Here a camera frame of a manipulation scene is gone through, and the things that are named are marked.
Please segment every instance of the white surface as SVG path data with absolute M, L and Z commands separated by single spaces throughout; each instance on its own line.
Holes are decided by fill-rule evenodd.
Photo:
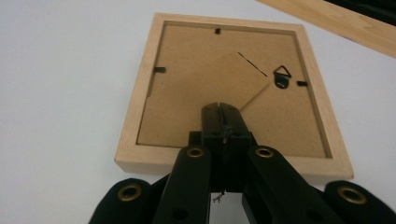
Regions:
M 0 2 L 0 223 L 87 223 L 113 161 L 155 12 L 301 23 L 355 170 L 396 210 L 396 60 L 255 1 Z M 239 196 L 211 223 L 248 223 Z

